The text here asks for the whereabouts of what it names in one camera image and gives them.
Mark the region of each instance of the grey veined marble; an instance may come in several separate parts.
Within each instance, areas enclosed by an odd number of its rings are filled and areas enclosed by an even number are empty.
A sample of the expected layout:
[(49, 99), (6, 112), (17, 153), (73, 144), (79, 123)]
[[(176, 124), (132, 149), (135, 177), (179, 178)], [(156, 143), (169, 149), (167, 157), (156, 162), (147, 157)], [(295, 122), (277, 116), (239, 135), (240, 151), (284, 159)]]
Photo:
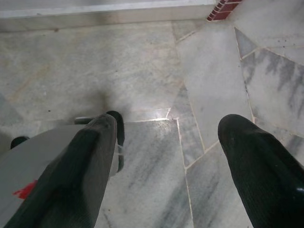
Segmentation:
[(97, 228), (192, 228), (175, 120), (126, 123), (123, 170), (107, 185)]
[(180, 88), (167, 117), (178, 118), (184, 165), (187, 167), (204, 154), (204, 149), (185, 85)]
[(304, 135), (304, 66), (262, 49), (242, 67), (253, 115)]
[(252, 228), (218, 143), (187, 170), (195, 228)]
[(227, 114), (251, 119), (234, 28), (206, 24), (177, 45), (185, 85), (205, 149), (218, 140), (217, 128)]
[(0, 40), (0, 91), (29, 121), (170, 108), (182, 84), (170, 22)]
[(256, 49), (257, 46), (237, 28), (235, 28), (235, 32), (237, 37), (239, 55), (241, 58), (243, 58), (245, 55)]

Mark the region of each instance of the red brick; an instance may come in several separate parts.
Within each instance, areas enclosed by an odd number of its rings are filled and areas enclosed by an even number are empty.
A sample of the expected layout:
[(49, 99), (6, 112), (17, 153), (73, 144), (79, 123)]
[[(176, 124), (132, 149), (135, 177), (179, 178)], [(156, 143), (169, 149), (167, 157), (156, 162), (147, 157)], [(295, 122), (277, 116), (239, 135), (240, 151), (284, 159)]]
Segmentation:
[(213, 20), (224, 20), (228, 17), (228, 15), (231, 12), (222, 12), (222, 13), (218, 13), (217, 15), (215, 15), (215, 17), (213, 18)]
[(235, 7), (238, 6), (238, 3), (231, 3), (231, 4), (226, 4), (224, 5), (221, 9), (220, 12), (229, 12), (235, 9)]
[(224, 5), (224, 4), (222, 4), (222, 3), (220, 3), (220, 2), (219, 2), (219, 3), (217, 4), (217, 6), (216, 6), (216, 7), (218, 7), (218, 8), (222, 8), (222, 6), (223, 6), (223, 5)]
[(216, 12), (219, 12), (220, 11), (220, 8), (219, 7), (214, 7), (214, 10), (213, 11), (216, 11)]
[(212, 21), (212, 19), (213, 19), (213, 18), (212, 18), (211, 16), (207, 17), (207, 20), (208, 20), (208, 21)]
[(215, 15), (217, 15), (217, 12), (214, 13), (213, 11), (209, 14), (211, 17), (214, 17)]

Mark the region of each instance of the marble tile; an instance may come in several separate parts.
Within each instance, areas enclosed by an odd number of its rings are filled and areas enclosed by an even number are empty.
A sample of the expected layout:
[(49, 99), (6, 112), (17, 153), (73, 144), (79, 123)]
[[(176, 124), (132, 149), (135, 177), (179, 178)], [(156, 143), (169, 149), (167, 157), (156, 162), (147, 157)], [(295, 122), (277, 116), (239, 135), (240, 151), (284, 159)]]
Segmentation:
[(122, 113), (122, 115), (125, 122), (149, 121), (155, 119), (165, 119), (169, 111), (170, 108), (164, 108), (147, 111), (134, 111)]
[(48, 120), (48, 121), (40, 121), (40, 126), (38, 129), (38, 134), (52, 130), (54, 128), (69, 125), (73, 123), (69, 123), (65, 120)]
[(243, 1), (229, 20), (260, 47), (304, 45), (302, 0)]
[(243, 58), (245, 55), (256, 49), (257, 46), (237, 28), (235, 28), (235, 32), (239, 55), (241, 58)]
[(298, 162), (304, 165), (304, 138), (257, 118), (255, 123), (264, 131), (271, 133), (298, 160)]
[(23, 120), (17, 110), (0, 94), (0, 125), (11, 125)]
[(125, 136), (95, 227), (193, 227), (176, 121), (126, 123)]
[(182, 84), (170, 22), (0, 39), (1, 92), (29, 121), (165, 109)]
[(304, 47), (272, 47), (270, 50), (298, 64), (304, 65)]
[(252, 228), (218, 143), (187, 169), (195, 228)]
[(218, 140), (227, 114), (251, 119), (234, 29), (226, 23), (206, 24), (178, 44), (185, 85), (205, 149)]
[(172, 21), (173, 34), (175, 41), (179, 42), (196, 32), (205, 20), (174, 20)]
[(304, 135), (304, 66), (266, 49), (242, 61), (253, 115)]
[(187, 167), (204, 154), (204, 149), (193, 116), (179, 118), (178, 123), (184, 165)]
[(204, 149), (185, 85), (180, 88), (167, 117), (178, 118), (184, 164), (187, 167), (204, 154)]

